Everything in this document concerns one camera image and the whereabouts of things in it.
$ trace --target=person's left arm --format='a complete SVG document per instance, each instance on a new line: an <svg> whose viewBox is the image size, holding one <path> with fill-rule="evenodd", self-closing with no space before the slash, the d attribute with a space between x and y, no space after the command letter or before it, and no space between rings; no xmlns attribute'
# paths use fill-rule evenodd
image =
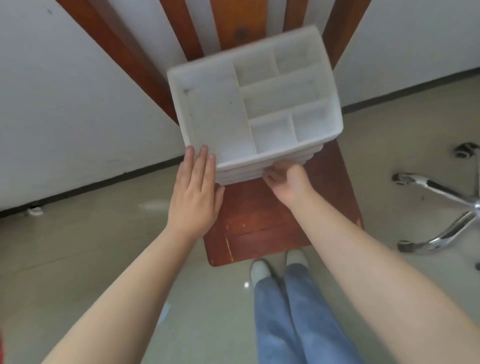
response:
<svg viewBox="0 0 480 364"><path fill-rule="evenodd" d="M215 222L224 187L215 192L215 156L187 147L163 232L68 331L44 364L139 363L168 292L195 241Z"/></svg>

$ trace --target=person's left hand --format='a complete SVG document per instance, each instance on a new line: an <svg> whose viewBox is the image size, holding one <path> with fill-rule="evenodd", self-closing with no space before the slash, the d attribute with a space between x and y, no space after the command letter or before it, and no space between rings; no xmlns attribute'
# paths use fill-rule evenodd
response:
<svg viewBox="0 0 480 364"><path fill-rule="evenodd" d="M215 191L215 155L202 146L197 158L192 146L185 150L168 210L166 229L193 243L212 227L223 201L224 186Z"/></svg>

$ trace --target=hand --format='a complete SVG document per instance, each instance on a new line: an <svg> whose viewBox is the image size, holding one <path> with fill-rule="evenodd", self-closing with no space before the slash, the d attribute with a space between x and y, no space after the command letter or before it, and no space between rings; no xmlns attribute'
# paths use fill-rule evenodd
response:
<svg viewBox="0 0 480 364"><path fill-rule="evenodd" d="M265 168L262 178L277 198L290 210L314 193L307 172L295 162L283 160Z"/></svg>
<svg viewBox="0 0 480 364"><path fill-rule="evenodd" d="M215 191L215 155L202 146L196 160L192 146L180 163L168 210L166 230L193 243L203 237L215 222L223 201L224 186Z"/></svg>

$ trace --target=white shoe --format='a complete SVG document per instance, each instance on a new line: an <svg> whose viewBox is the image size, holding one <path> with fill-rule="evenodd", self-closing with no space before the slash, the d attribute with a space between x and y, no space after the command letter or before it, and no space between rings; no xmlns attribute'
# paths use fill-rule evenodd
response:
<svg viewBox="0 0 480 364"><path fill-rule="evenodd" d="M272 272L270 272L270 268L268 267L267 263L263 260L256 260L252 264L252 268L250 269L250 277L252 279L253 287L257 285L259 281L264 278L270 277Z"/></svg>
<svg viewBox="0 0 480 364"><path fill-rule="evenodd" d="M287 252L287 266L290 264L302 264L308 268L307 257L300 249L292 249Z"/></svg>

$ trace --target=blue jeans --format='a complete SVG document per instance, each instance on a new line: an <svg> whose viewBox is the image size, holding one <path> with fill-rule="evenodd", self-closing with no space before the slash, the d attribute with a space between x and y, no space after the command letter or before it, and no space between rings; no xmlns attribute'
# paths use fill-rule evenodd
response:
<svg viewBox="0 0 480 364"><path fill-rule="evenodd" d="M255 286L259 364L363 363L308 269L292 264L284 281L280 287L268 277Z"/></svg>

